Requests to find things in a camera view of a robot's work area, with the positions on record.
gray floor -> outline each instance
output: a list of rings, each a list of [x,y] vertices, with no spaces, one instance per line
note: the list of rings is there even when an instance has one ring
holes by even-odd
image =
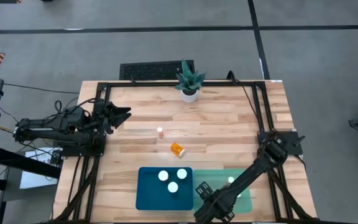
[[[358,25],[358,1],[255,0],[261,26]],[[247,1],[55,0],[0,4],[0,29],[249,26]],[[262,31],[271,79],[284,81],[317,213],[358,223],[358,30]],[[0,35],[8,83],[78,91],[82,80],[117,80],[119,64],[193,59],[208,78],[233,70],[261,79],[252,31]],[[6,86],[1,106],[18,118],[54,112],[75,97]],[[2,116],[1,126],[14,121]],[[0,147],[20,146],[0,133]],[[4,223],[47,220],[53,194],[8,204]]]

blue tray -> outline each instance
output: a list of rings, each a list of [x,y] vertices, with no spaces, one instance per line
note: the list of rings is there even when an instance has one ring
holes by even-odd
[[[187,177],[181,180],[178,169],[185,169]],[[168,180],[158,179],[161,170],[168,172]],[[170,193],[168,184],[176,182],[178,191]],[[193,170],[190,167],[141,167],[137,178],[136,208],[138,210],[192,210]]]

wooden table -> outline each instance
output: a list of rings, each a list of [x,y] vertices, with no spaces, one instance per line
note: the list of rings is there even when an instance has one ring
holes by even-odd
[[[93,98],[97,83],[83,82],[78,102]],[[276,129],[293,129],[283,83],[266,81],[266,87]],[[254,103],[251,88],[246,87],[246,90]],[[110,96],[116,106],[130,106],[132,116],[107,138],[99,165],[92,222],[193,222],[193,211],[137,210],[135,199],[139,168],[246,169],[256,157],[259,128],[240,86],[204,86],[194,103],[182,102],[179,91],[167,86],[114,87]],[[259,101],[264,112],[261,93]],[[83,107],[91,111],[93,105],[85,104]],[[160,126],[164,129],[162,139],[156,131]],[[182,159],[170,152],[174,142],[186,148]],[[70,157],[64,162],[55,197],[55,216],[67,205],[76,161],[77,157]],[[288,189],[305,211],[315,217],[303,164],[290,156],[283,168]],[[73,194],[79,178],[80,169]],[[286,217],[282,195],[277,191],[282,217]],[[273,221],[275,217],[267,174],[250,186],[250,194],[252,211],[236,214],[233,222]],[[80,218],[85,215],[87,198],[88,193],[85,193]]]

black metal frame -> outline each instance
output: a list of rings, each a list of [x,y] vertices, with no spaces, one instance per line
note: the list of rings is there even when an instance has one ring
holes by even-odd
[[[116,83],[99,82],[98,86],[96,88],[96,98],[100,98],[102,95],[102,91],[105,91],[104,102],[107,103],[111,96],[111,88],[113,88],[113,87],[138,87],[138,86],[148,86],[148,87],[154,86],[154,87],[156,87],[156,86],[175,86],[177,84],[178,84],[177,81],[174,82],[174,81],[170,81],[170,80],[168,80],[166,82],[153,82],[153,81],[138,81],[138,82],[128,81],[128,82],[116,82]],[[248,87],[251,87],[252,96],[253,96],[254,103],[255,103],[255,112],[257,113],[257,120],[258,120],[258,126],[259,126],[258,134],[262,134],[265,132],[265,129],[264,129],[264,122],[262,119],[262,110],[260,109],[260,103],[259,103],[259,97],[258,97],[258,91],[257,91],[257,88],[259,88],[262,92],[262,98],[263,98],[264,106],[265,106],[265,110],[266,110],[269,130],[271,130],[271,131],[273,130],[273,128],[274,128],[273,118],[272,118],[272,114],[271,114],[271,110],[270,110],[269,99],[267,97],[266,84],[264,81],[237,82],[234,74],[232,72],[229,72],[226,80],[219,80],[219,81],[205,80],[203,83],[203,86],[248,86]],[[83,192],[85,192],[85,190],[88,188],[88,186],[90,186],[89,194],[88,194],[88,201],[86,204],[86,213],[85,213],[85,220],[88,220],[88,221],[91,218],[93,198],[94,198],[94,189],[96,187],[96,176],[98,173],[98,166],[99,166],[100,158],[99,157],[94,158],[94,164],[92,166],[92,171],[94,172],[94,174],[93,174],[94,178],[91,179],[90,182],[86,183],[86,181],[90,177],[89,175],[88,175],[88,177],[86,176],[86,173],[88,170],[88,165],[89,165],[89,159],[90,159],[89,157],[84,158],[82,170],[81,170],[81,176],[80,176],[80,183],[79,183],[79,186],[81,186],[81,187],[78,189],[78,193],[75,196],[75,198],[76,197],[81,198],[83,195]],[[283,184],[285,186],[287,186],[282,166],[280,166],[278,168],[278,173],[280,176],[280,180],[283,182]],[[280,206],[278,204],[277,191],[275,188],[275,184],[274,184],[274,181],[270,175],[268,176],[268,181],[269,181],[269,186],[270,186],[270,193],[272,195],[272,203],[273,203],[273,210],[274,210],[275,218],[276,218],[276,221],[279,221],[282,218],[281,213],[280,213]],[[71,201],[74,203],[74,205],[72,205],[72,206],[75,206],[73,220],[79,220],[81,200],[77,199],[77,202],[74,202],[75,198],[73,198],[73,200]],[[285,208],[287,211],[287,218],[293,218],[292,210],[289,206],[289,203],[285,199],[284,199],[284,201],[285,201]],[[238,223],[248,223],[248,222],[233,222],[233,223],[238,224]]]

